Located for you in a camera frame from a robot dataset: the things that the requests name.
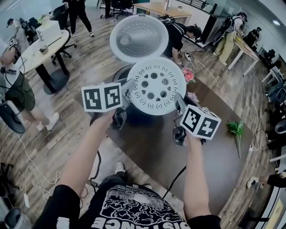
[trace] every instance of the trash can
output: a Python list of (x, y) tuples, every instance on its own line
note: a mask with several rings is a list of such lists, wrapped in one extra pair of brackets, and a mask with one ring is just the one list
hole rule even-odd
[(5, 216), (4, 222), (8, 229), (31, 229), (32, 224), (20, 208), (12, 208)]

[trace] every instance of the round table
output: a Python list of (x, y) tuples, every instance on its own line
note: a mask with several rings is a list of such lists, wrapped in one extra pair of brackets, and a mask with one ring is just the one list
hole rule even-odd
[[(36, 69), (40, 78), (44, 81), (44, 91), (47, 94), (54, 94), (60, 91), (68, 82), (69, 71), (67, 70), (61, 54), (59, 52), (60, 48), (66, 43), (69, 37), (69, 33), (66, 30), (61, 30), (62, 36), (60, 39), (51, 43), (48, 46), (48, 52), (42, 54), (39, 51), (39, 48), (42, 47), (42, 41), (38, 39), (33, 44), (31, 44), (24, 53), (22, 53), (22, 58), (24, 60), (24, 66), (22, 64), (22, 58), (20, 57), (17, 61), (17, 65), (21, 67), (19, 70), (24, 73), (28, 73), (33, 69)], [(49, 74), (43, 65), (46, 61), (51, 61), (51, 56), (54, 55), (57, 57), (61, 69), (56, 70), (55, 72)]]

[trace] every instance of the yellow pants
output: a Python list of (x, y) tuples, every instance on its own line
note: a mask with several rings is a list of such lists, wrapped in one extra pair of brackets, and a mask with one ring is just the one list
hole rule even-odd
[(231, 54), (236, 38), (236, 31), (231, 33), (226, 33), (226, 35), (221, 39), (218, 46), (215, 49), (216, 54), (220, 55), (219, 60), (221, 62), (226, 62), (229, 55)]

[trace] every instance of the white shoe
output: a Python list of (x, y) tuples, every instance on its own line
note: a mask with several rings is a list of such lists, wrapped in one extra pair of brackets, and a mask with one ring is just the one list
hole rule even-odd
[[(221, 62), (221, 61), (220, 61)], [(225, 62), (221, 62), (224, 66), (227, 66), (227, 63), (225, 63)]]
[(152, 190), (152, 186), (150, 184), (145, 184), (144, 187)]
[(43, 123), (40, 122), (40, 124), (38, 124), (36, 127), (39, 131), (42, 131), (43, 130)]
[(92, 31), (90, 31), (90, 32), (88, 33), (88, 35), (91, 36), (91, 37), (94, 37), (94, 34), (93, 34)]
[(59, 119), (59, 113), (58, 112), (55, 112), (53, 114), (53, 116), (50, 118), (50, 124), (49, 125), (46, 125), (46, 128), (47, 130), (52, 130), (52, 128), (55, 126), (55, 124), (57, 123)]
[(124, 172), (125, 173), (125, 166), (122, 162), (117, 162), (114, 169), (115, 174), (118, 172)]
[(258, 183), (258, 177), (251, 177), (247, 182), (247, 188), (250, 188), (252, 185)]

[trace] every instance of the white cube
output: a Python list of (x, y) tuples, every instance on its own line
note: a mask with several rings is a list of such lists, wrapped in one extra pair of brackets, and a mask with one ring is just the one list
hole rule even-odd
[(188, 105), (180, 125), (195, 137), (212, 140), (220, 122), (213, 112)]
[(91, 85), (81, 88), (86, 112), (107, 112), (122, 106), (120, 83)]
[(44, 25), (36, 28), (37, 35), (43, 45), (49, 46), (62, 36), (58, 21), (47, 20)]

